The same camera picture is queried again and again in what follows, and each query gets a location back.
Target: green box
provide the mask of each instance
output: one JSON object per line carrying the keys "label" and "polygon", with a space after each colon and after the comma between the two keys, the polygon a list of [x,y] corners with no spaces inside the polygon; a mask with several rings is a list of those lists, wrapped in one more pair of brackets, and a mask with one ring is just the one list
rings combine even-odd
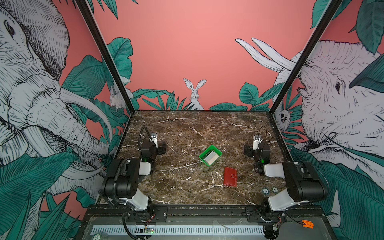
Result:
{"label": "green box", "polygon": [[205,163],[208,167],[210,167],[211,165],[209,165],[208,163],[206,163],[204,161],[204,158],[206,158],[208,156],[208,154],[210,154],[212,151],[215,151],[215,153],[218,155],[218,159],[220,158],[220,156],[223,154],[222,152],[220,152],[220,150],[218,150],[215,146],[211,145],[209,146],[202,154],[199,155],[199,158],[201,161],[203,161],[203,163]]}

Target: metal bracket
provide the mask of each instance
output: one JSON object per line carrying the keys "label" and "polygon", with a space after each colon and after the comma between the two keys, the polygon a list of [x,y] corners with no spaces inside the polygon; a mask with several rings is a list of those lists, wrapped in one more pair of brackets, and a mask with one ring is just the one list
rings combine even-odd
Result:
{"label": "metal bracket", "polygon": [[[166,222],[167,221],[167,207],[158,207],[154,206],[155,217],[151,220],[151,223],[154,222]],[[140,215],[145,214],[141,212],[132,212],[127,216],[127,222],[142,223]]]}

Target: elephant tusk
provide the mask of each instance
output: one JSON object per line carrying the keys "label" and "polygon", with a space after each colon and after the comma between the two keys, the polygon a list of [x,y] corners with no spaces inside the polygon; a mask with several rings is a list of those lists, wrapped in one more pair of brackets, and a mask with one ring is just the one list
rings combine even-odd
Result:
{"label": "elephant tusk", "polygon": [[44,135],[38,126],[28,127],[23,130],[23,134],[28,143],[36,150],[42,157],[48,157],[56,154],[55,151],[49,146],[44,138]]}
{"label": "elephant tusk", "polygon": [[63,172],[62,176],[71,180],[83,180],[99,174],[103,168],[104,165],[93,171],[84,171],[70,166]]}
{"label": "elephant tusk", "polygon": [[94,113],[96,113],[97,115],[99,115],[100,118],[105,122],[105,124],[108,127],[109,135],[110,135],[109,142],[111,142],[112,136],[113,136],[112,127],[108,120],[108,117],[100,108],[98,108],[95,104],[91,103],[89,100],[83,97],[80,97],[79,95],[74,94],[73,92],[68,91],[65,88],[61,88],[60,90],[60,99],[65,103],[73,103],[81,107],[87,108],[93,111]]}

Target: green leaf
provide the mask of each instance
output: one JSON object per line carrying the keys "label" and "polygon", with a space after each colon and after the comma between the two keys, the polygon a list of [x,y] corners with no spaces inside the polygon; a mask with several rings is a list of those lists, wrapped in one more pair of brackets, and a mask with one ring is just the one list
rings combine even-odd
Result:
{"label": "green leaf", "polygon": [[0,198],[2,215],[0,235],[12,227],[23,208],[20,202],[25,202],[29,193],[33,206],[43,192],[56,182],[73,161],[77,160],[79,157],[69,152],[49,157],[30,157],[24,154],[0,167],[0,196],[6,196]]}
{"label": "green leaf", "polygon": [[154,89],[140,88],[133,92],[133,98],[140,98],[141,95],[144,95],[149,98],[155,98],[157,97],[157,93],[160,95],[167,94],[168,96],[171,94],[167,90],[154,90]]}
{"label": "green leaf", "polygon": [[336,10],[335,15],[333,15],[332,20],[339,16],[339,14],[341,14],[341,12],[348,6],[351,1],[352,0],[343,0],[338,9]]}
{"label": "green leaf", "polygon": [[301,111],[301,105],[297,105],[291,109],[289,109],[290,112],[297,112],[297,111]]}
{"label": "green leaf", "polygon": [[104,11],[103,3],[101,2],[101,0],[97,0],[97,2],[100,4],[101,9]]}
{"label": "green leaf", "polygon": [[293,144],[293,145],[298,144],[298,142],[296,142],[295,140],[292,140],[292,139],[284,139],[284,141],[286,143],[290,143],[290,144]]}
{"label": "green leaf", "polygon": [[107,46],[120,76],[131,78],[132,62],[129,59],[133,54],[131,41],[128,38],[115,38]]}
{"label": "green leaf", "polygon": [[384,93],[384,54],[363,69],[349,84],[349,88],[356,85]]}
{"label": "green leaf", "polygon": [[86,99],[93,99],[104,88],[106,82],[103,64],[87,55],[74,67],[61,87]]}
{"label": "green leaf", "polygon": [[268,99],[266,99],[266,96],[264,96],[264,97],[259,97],[259,98],[254,98],[254,99],[252,99],[252,100],[250,101],[250,104],[252,104],[252,107],[253,107],[253,106],[256,106],[256,105],[258,105],[258,104],[260,104],[260,103],[265,102],[266,100],[268,100]]}
{"label": "green leaf", "polygon": [[313,6],[312,10],[312,26],[311,28],[316,27],[317,23],[319,22],[321,16],[323,15],[323,12],[325,11],[325,8],[328,5],[329,0],[317,0]]}
{"label": "green leaf", "polygon": [[298,127],[298,126],[301,126],[302,123],[301,122],[292,122],[289,124],[289,127]]}
{"label": "green leaf", "polygon": [[213,111],[227,111],[230,108],[236,107],[236,104],[234,103],[219,103],[215,106],[210,107],[210,110]]}
{"label": "green leaf", "polygon": [[291,108],[291,107],[297,102],[297,99],[299,99],[299,97],[300,97],[300,94],[297,94],[297,95],[292,99],[292,101],[290,101],[290,103],[288,104],[287,109]]}
{"label": "green leaf", "polygon": [[76,200],[81,203],[82,207],[88,208],[89,205],[95,204],[96,201],[81,187],[74,189],[74,191],[77,193]]}
{"label": "green leaf", "polygon": [[161,107],[159,107],[158,105],[154,104],[153,102],[148,101],[147,99],[144,99],[144,98],[143,98],[143,101],[144,101],[146,104],[148,104],[149,106],[151,106],[151,107],[153,107],[153,108],[155,108],[155,109],[157,109],[157,110],[164,110],[164,109],[162,109]]}
{"label": "green leaf", "polygon": [[290,138],[290,139],[303,139],[301,136],[297,135],[297,134],[294,134],[294,133],[286,133],[286,132],[282,132],[281,133],[284,137],[286,138]]}
{"label": "green leaf", "polygon": [[286,131],[287,132],[296,132],[296,133],[300,133],[300,134],[304,135],[304,133],[302,131],[297,130],[296,128],[292,128],[292,127],[287,128]]}
{"label": "green leaf", "polygon": [[170,106],[171,104],[173,104],[174,101],[175,101],[175,91],[173,91],[173,92],[169,95],[169,97],[168,97],[168,99],[167,99],[167,106],[166,106],[165,109],[168,109],[169,106]]}
{"label": "green leaf", "polygon": [[48,215],[43,221],[40,227],[35,232],[32,240],[49,240],[56,234],[57,227],[60,224],[60,218],[63,215],[65,205],[68,201],[67,196],[62,202],[60,202],[55,209]]}
{"label": "green leaf", "polygon": [[361,3],[356,33],[363,46],[375,54],[384,35],[384,2]]}
{"label": "green leaf", "polygon": [[330,140],[331,142],[335,143],[336,145],[338,145],[339,147],[342,147],[344,150],[348,151],[348,152],[351,152],[359,157],[363,157],[363,158],[366,158],[368,160],[371,160],[372,162],[375,162],[377,164],[379,164],[380,166],[384,167],[384,157],[382,156],[379,156],[379,155],[376,155],[376,154],[373,154],[373,153],[369,153],[369,152],[362,152],[362,151],[358,151],[358,150],[354,150],[354,149],[350,149],[350,148],[347,148],[347,147],[344,147],[340,144],[338,144],[337,142],[333,141],[332,139],[330,139],[328,136],[325,136],[326,138],[328,138],[328,140]]}
{"label": "green leaf", "polygon": [[156,93],[157,94],[157,101],[159,102],[159,105],[162,109],[165,109],[164,108],[164,102],[163,102],[163,99],[161,99],[161,96],[159,95],[159,93]]}
{"label": "green leaf", "polygon": [[88,3],[89,3],[89,6],[91,7],[92,13],[94,13],[94,7],[93,7],[92,0],[88,0]]}
{"label": "green leaf", "polygon": [[120,143],[120,140],[121,140],[121,136],[120,135],[114,135],[112,137],[111,143],[110,143],[110,145],[108,147],[108,152],[111,152],[114,147],[118,146],[119,143]]}
{"label": "green leaf", "polygon": [[373,179],[372,179],[366,172],[364,172],[363,170],[361,170],[361,168],[359,167],[359,165],[356,166],[355,171],[358,172],[358,173],[360,173],[360,174],[362,174],[362,175],[364,175],[364,176],[366,176],[367,178],[369,178],[370,180],[373,181]]}
{"label": "green leaf", "polygon": [[[110,105],[108,105],[104,101],[100,102],[100,100],[98,100],[98,99],[90,99],[90,101],[93,104],[95,104],[101,111],[103,111],[103,113],[105,113],[105,115],[107,116],[109,123],[111,124],[112,128],[117,127],[117,126],[124,127],[123,123],[125,123],[126,121],[125,122],[121,122],[121,121],[125,120],[126,117],[128,117],[124,114],[124,110],[123,110],[123,112],[121,112],[121,110],[118,110],[116,107],[111,107]],[[79,108],[87,116],[87,118],[89,118],[90,120],[92,120],[94,122],[100,122],[100,124],[102,126],[105,125],[105,123],[101,119],[101,117],[99,115],[97,115],[96,113],[94,113],[93,111],[91,111],[87,108],[84,108],[84,107],[80,107],[80,106],[79,106]]]}
{"label": "green leaf", "polygon": [[131,102],[132,102],[133,108],[135,110],[139,110],[140,106],[139,106],[139,103],[137,102],[137,99],[136,98],[132,98]]}
{"label": "green leaf", "polygon": [[269,111],[269,103],[253,106],[251,111]]}
{"label": "green leaf", "polygon": [[369,178],[343,164],[317,161],[308,152],[295,147],[290,151],[294,161],[308,161],[327,186],[328,197],[317,204],[328,215],[333,208],[336,190],[341,211],[341,233],[349,239],[378,239],[384,235],[384,190]]}
{"label": "green leaf", "polygon": [[259,91],[255,85],[244,83],[239,92],[240,101],[251,104],[251,100],[259,97]]}
{"label": "green leaf", "polygon": [[183,110],[190,110],[191,107],[193,107],[193,104],[192,106],[190,106],[192,103],[188,103],[185,107],[183,107]]}
{"label": "green leaf", "polygon": [[115,0],[104,0],[105,5],[111,10],[113,15],[115,15],[116,18],[118,18],[118,8],[116,6],[116,1]]}
{"label": "green leaf", "polygon": [[287,97],[285,98],[285,108],[288,107],[289,101],[291,100],[291,93],[292,93],[292,85],[289,87],[288,92],[287,92]]}
{"label": "green leaf", "polygon": [[235,106],[228,109],[228,111],[246,111],[248,110],[247,106]]}
{"label": "green leaf", "polygon": [[28,220],[28,214],[30,209],[31,209],[31,194],[28,194],[28,197],[24,203],[23,209],[20,212],[19,216],[17,217],[11,230],[9,231],[6,240],[21,240],[21,238],[23,237],[26,222]]}
{"label": "green leaf", "polygon": [[283,85],[284,85],[284,83],[279,83],[279,84],[274,85],[270,89],[266,90],[260,97],[265,97],[265,101],[273,98],[274,96],[279,94],[279,92],[283,88]]}
{"label": "green leaf", "polygon": [[186,100],[187,98],[184,98],[181,103],[179,104],[179,107],[177,108],[178,110],[181,110],[183,108],[183,105],[184,105],[184,101]]}

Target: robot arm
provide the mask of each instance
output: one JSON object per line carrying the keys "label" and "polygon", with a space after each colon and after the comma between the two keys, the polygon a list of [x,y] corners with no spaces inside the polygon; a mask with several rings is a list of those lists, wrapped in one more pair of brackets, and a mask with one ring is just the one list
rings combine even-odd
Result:
{"label": "robot arm", "polygon": [[268,198],[272,211],[284,211],[300,203],[320,201],[327,196],[326,188],[309,162],[266,164],[263,172],[269,177],[285,178],[286,189]]}

